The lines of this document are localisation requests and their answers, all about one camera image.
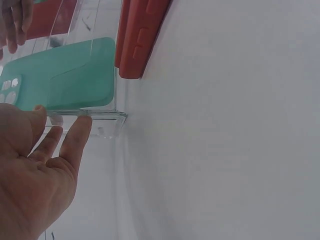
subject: red phone case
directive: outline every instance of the red phone case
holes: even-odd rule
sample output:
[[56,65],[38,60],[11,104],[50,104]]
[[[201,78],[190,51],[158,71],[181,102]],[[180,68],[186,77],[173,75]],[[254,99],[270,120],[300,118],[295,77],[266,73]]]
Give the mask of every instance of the red phone case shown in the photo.
[[32,24],[27,39],[68,32],[77,0],[47,0],[33,7]]
[[125,79],[142,77],[171,0],[123,0],[115,66]]

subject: clear acrylic stand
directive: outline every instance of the clear acrylic stand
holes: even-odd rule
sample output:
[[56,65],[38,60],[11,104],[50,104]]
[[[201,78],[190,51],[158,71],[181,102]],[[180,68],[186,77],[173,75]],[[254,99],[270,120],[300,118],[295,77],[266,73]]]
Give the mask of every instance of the clear acrylic stand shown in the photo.
[[[59,11],[64,9],[67,1],[68,0],[63,0],[61,2]],[[9,55],[5,52],[6,59],[2,61],[2,65],[4,66],[7,62],[30,54],[69,44],[91,40],[92,50],[92,42],[94,39],[109,37],[115,40],[118,31],[121,4],[121,0],[78,0],[68,32],[57,35],[50,34],[50,36],[27,40],[23,46],[19,46],[15,54]],[[51,33],[57,32],[55,23],[52,26]],[[67,132],[77,116],[89,115],[93,119],[92,136],[102,138],[113,138],[117,136],[127,115],[117,110],[118,74],[116,68],[114,72],[114,97],[108,105],[81,109],[48,110],[47,128],[45,131],[52,126],[58,125],[63,127],[64,132]]]

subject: phone case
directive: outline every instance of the phone case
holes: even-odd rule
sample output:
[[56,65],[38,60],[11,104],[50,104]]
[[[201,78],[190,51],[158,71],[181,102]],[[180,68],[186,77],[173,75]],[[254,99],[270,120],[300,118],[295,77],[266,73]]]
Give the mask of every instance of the phone case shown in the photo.
[[0,103],[32,110],[70,110],[109,104],[114,97],[115,41],[109,37],[41,51],[7,63]]

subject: white wall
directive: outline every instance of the white wall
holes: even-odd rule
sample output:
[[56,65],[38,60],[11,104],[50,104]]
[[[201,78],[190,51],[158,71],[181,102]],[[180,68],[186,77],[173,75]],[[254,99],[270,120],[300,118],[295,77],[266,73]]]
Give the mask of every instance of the white wall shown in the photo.
[[319,64],[319,1],[173,0],[128,83],[138,239],[319,239]]

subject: finger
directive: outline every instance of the finger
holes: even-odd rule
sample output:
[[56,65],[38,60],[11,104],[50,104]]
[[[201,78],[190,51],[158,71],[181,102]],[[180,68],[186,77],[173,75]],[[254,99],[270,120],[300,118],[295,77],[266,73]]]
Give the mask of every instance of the finger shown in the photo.
[[24,33],[27,33],[32,23],[34,1],[21,0],[21,5],[22,5],[22,14],[23,14],[22,30],[24,31]]
[[2,10],[2,17],[6,30],[6,41],[9,52],[14,54],[17,51],[17,35],[14,17],[12,15],[11,7]]
[[35,162],[46,163],[47,160],[52,157],[52,154],[54,154],[62,133],[62,127],[53,126],[39,146],[37,146],[33,153],[29,155],[28,159]]
[[25,114],[29,118],[30,125],[32,128],[32,146],[30,149],[31,151],[36,145],[36,143],[39,141],[41,135],[44,133],[47,121],[47,112],[43,106],[37,105],[34,108],[34,111],[26,111]]
[[27,35],[24,31],[22,31],[23,13],[21,2],[17,2],[12,7],[12,15],[16,29],[16,42],[19,45],[23,45],[26,42]]
[[60,148],[59,157],[65,159],[78,174],[83,150],[91,131],[92,119],[80,116],[73,123]]
[[2,14],[0,13],[0,49],[2,49],[5,45],[7,45],[6,41],[6,27],[5,22],[2,18]]

